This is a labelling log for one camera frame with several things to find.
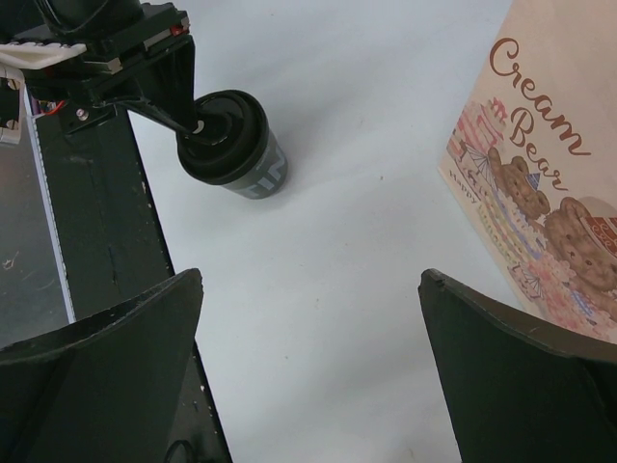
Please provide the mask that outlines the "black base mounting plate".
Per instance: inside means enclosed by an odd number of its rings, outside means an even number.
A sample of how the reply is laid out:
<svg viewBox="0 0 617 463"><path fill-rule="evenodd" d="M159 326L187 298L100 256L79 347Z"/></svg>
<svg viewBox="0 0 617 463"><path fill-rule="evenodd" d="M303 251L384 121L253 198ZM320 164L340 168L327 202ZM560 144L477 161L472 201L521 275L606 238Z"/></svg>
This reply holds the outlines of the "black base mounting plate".
<svg viewBox="0 0 617 463"><path fill-rule="evenodd" d="M66 108L35 126L76 317L172 277L127 112L82 123Z"/></svg>

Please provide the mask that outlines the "black coffee cup lid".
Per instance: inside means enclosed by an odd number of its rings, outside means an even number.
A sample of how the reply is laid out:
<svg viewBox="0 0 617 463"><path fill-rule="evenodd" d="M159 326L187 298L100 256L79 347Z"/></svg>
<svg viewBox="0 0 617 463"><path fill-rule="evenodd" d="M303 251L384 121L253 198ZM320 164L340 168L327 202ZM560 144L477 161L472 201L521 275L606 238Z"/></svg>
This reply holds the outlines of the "black coffee cup lid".
<svg viewBox="0 0 617 463"><path fill-rule="evenodd" d="M178 159L191 177L228 185L254 169L266 151L269 123L250 94L226 90L195 101L198 130L177 134Z"/></svg>

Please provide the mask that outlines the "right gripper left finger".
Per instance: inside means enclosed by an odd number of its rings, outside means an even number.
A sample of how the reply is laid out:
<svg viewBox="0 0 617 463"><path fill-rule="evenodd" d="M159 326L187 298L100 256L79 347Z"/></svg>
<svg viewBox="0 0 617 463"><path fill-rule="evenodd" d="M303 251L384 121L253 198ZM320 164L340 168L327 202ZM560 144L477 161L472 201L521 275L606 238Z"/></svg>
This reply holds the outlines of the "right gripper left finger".
<svg viewBox="0 0 617 463"><path fill-rule="evenodd" d="M163 461L201 303L189 269L2 348L2 461Z"/></svg>

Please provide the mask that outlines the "paper takeout bag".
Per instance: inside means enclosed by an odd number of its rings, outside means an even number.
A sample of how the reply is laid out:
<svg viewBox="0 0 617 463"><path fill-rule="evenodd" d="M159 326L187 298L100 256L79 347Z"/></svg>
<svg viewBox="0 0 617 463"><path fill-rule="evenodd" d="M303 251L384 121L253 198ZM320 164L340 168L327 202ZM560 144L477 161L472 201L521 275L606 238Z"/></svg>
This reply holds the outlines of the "paper takeout bag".
<svg viewBox="0 0 617 463"><path fill-rule="evenodd" d="M439 170L525 312L615 342L614 2L514 2Z"/></svg>

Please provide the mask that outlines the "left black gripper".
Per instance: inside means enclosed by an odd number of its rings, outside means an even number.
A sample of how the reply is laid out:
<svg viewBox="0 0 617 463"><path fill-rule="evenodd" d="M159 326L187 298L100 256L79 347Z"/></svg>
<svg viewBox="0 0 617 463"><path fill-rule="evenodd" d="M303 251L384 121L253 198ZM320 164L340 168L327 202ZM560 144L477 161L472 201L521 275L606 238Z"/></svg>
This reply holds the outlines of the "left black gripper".
<svg viewBox="0 0 617 463"><path fill-rule="evenodd" d="M39 1L40 26L18 42L82 45L74 58L26 70L34 96L86 109L119 105L181 135L198 126L196 47L188 14L172 3Z"/></svg>

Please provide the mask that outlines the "dark translucent coffee cup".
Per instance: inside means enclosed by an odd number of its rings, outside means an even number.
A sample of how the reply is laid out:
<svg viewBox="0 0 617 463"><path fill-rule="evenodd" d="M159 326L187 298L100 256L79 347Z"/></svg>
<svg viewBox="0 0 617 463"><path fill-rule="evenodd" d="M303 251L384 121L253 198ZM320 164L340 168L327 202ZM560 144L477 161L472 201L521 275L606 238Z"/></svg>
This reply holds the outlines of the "dark translucent coffee cup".
<svg viewBox="0 0 617 463"><path fill-rule="evenodd" d="M228 183L225 188L250 200L266 199L284 185L288 161L272 131L256 164L241 178Z"/></svg>

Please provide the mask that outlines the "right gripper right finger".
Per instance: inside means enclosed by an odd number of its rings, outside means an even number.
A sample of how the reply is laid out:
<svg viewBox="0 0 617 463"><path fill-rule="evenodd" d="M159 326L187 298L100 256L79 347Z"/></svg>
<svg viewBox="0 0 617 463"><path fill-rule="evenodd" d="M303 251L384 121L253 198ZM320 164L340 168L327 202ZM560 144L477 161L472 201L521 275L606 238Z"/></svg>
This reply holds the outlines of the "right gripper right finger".
<svg viewBox="0 0 617 463"><path fill-rule="evenodd" d="M615 344L436 269L418 294L462 461L615 461Z"/></svg>

